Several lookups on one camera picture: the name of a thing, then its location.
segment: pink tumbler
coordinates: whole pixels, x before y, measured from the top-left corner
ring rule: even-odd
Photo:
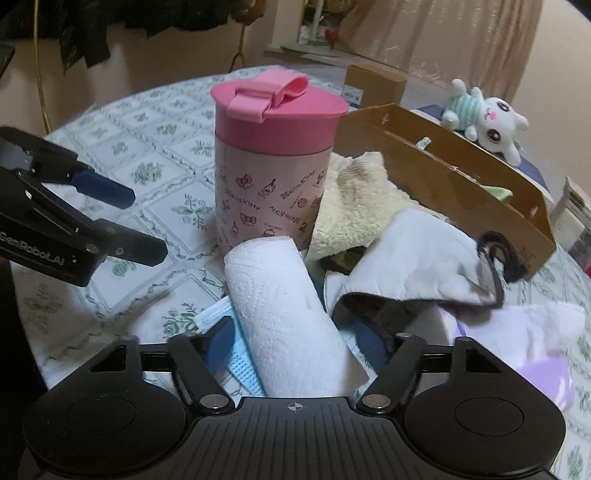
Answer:
[[[305,76],[267,70],[212,89],[216,222],[224,254],[260,236],[308,247],[339,118],[340,97]]]

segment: white cloth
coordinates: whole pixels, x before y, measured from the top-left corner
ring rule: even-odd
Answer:
[[[496,302],[491,272],[476,242],[425,212],[394,215],[349,276],[330,273],[325,305],[330,314],[347,293],[394,300],[445,300],[471,305]]]
[[[438,345],[453,345],[459,335],[472,337],[511,368],[518,369],[566,353],[584,326],[584,309],[562,301],[485,312],[433,304],[405,331]]]
[[[561,355],[583,333],[585,312],[563,302],[456,314],[460,330],[511,368]]]

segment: floral tablecloth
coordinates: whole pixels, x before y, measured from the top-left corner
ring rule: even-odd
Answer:
[[[209,90],[266,68],[133,95],[49,136],[101,174],[133,188],[137,201],[118,210],[72,188],[52,187],[57,194],[93,219],[107,218],[162,238],[169,254],[156,267],[109,258],[85,288],[12,265],[20,316],[48,387],[120,335],[156,343],[195,331],[196,315],[223,296],[223,259],[213,231],[215,112]],[[310,81],[340,93],[330,83]],[[505,287],[509,304],[564,300],[591,312],[591,281],[561,249],[530,283]],[[590,333],[568,354],[577,397],[565,414],[568,433],[553,472],[564,480],[583,480],[591,477]],[[230,374],[220,380],[233,395],[248,394]]]

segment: black jacket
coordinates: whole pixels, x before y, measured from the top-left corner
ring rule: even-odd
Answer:
[[[2,3],[0,40],[31,38],[33,0]],[[39,35],[59,39],[65,69],[82,57],[92,67],[109,58],[109,24],[145,28],[148,36],[168,27],[208,30],[225,24],[243,7],[243,0],[41,0]]]

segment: plush toy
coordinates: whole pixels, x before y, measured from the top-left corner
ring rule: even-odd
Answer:
[[[463,131],[469,141],[478,140],[480,146],[489,152],[502,153],[509,165],[517,167],[521,163],[514,138],[516,130],[527,130],[529,127],[527,118],[503,99],[485,99],[478,87],[472,87],[468,94],[463,81],[452,81],[441,125],[450,130]]]

